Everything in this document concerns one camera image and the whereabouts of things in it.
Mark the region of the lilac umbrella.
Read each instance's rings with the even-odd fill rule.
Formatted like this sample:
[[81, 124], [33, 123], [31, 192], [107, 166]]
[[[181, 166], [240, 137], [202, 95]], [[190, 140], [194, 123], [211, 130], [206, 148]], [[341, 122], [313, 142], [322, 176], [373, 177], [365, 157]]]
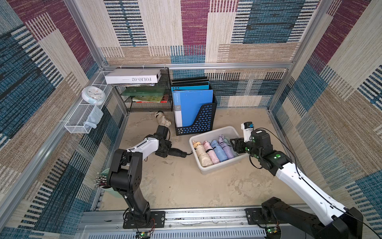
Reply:
[[223, 149], [228, 159], [233, 159], [235, 157], [230, 146], [224, 141], [224, 135], [222, 134], [219, 135], [218, 143], [220, 147]]

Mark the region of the blue umbrella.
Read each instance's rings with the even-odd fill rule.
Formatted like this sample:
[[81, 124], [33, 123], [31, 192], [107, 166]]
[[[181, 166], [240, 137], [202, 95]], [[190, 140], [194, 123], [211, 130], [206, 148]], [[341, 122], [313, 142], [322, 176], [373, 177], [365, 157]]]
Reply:
[[226, 154], [224, 153], [223, 149], [220, 147], [217, 140], [213, 140], [210, 144], [211, 144], [212, 148], [214, 149], [220, 162], [224, 162], [224, 161], [228, 160]]

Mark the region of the cream umbrella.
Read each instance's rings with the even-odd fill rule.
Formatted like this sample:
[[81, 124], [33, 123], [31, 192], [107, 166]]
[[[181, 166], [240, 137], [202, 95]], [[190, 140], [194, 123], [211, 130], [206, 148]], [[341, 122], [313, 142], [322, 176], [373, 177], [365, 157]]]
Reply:
[[158, 111], [154, 114], [158, 125], [160, 126], [165, 126], [167, 128], [170, 128], [171, 126], [171, 121], [166, 118], [165, 114], [162, 111]]

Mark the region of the pale pink umbrella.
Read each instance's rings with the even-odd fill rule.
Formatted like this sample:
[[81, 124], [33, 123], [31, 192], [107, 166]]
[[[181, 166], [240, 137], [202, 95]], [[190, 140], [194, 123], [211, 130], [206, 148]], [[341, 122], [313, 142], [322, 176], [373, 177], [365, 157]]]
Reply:
[[214, 149], [212, 148], [211, 144], [208, 141], [203, 142], [204, 149], [208, 156], [210, 157], [211, 161], [213, 164], [218, 164], [220, 163]]

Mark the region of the beige umbrella wooden handle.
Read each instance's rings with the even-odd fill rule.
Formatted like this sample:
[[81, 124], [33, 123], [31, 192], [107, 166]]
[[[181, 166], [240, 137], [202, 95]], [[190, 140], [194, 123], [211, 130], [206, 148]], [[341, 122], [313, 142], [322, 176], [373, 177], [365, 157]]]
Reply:
[[205, 150], [204, 146], [202, 145], [202, 143], [199, 141], [194, 141], [194, 140], [192, 141], [192, 143], [193, 143], [193, 147], [196, 151], [196, 154], [198, 156], [198, 159], [199, 159], [201, 166], [202, 167], [212, 166], [213, 162], [212, 162], [210, 156], [206, 153], [206, 150]]

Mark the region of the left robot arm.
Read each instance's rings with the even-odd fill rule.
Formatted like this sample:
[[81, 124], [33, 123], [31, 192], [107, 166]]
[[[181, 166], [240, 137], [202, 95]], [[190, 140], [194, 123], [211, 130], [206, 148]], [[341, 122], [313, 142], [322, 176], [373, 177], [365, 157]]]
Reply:
[[120, 194], [127, 204], [127, 209], [122, 214], [125, 229], [155, 227], [150, 204], [140, 189], [143, 159], [155, 152], [167, 157], [171, 147], [171, 142], [167, 140], [168, 133], [169, 129], [160, 125], [154, 134], [146, 136], [137, 145], [114, 152], [106, 186]]

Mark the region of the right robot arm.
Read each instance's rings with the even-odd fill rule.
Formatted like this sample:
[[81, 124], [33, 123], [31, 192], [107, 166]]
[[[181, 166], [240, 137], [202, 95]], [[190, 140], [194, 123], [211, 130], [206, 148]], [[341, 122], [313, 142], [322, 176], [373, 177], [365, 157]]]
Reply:
[[243, 138], [230, 140], [234, 151], [258, 160], [262, 169], [284, 182], [313, 211], [307, 213], [272, 197], [261, 205], [260, 217], [265, 224], [285, 222], [315, 239], [362, 238], [363, 215], [359, 210], [346, 208], [321, 190], [290, 157], [274, 150], [266, 131], [245, 128], [243, 132]]

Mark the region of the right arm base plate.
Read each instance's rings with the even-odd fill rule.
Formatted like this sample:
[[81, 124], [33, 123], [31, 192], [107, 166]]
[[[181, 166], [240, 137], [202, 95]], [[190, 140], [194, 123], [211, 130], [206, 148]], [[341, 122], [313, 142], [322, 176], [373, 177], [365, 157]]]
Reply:
[[246, 208], [244, 209], [247, 222], [249, 225], [260, 225], [265, 227], [270, 224], [286, 224], [285, 220], [276, 219], [271, 211], [263, 208]]

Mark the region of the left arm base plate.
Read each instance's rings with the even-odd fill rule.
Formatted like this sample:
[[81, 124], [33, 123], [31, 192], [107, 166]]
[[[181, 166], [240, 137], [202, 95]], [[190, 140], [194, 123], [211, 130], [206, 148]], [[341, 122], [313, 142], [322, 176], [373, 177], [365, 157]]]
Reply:
[[163, 228], [166, 220], [165, 211], [149, 211], [138, 214], [135, 211], [127, 211], [123, 214], [123, 229], [156, 229]]

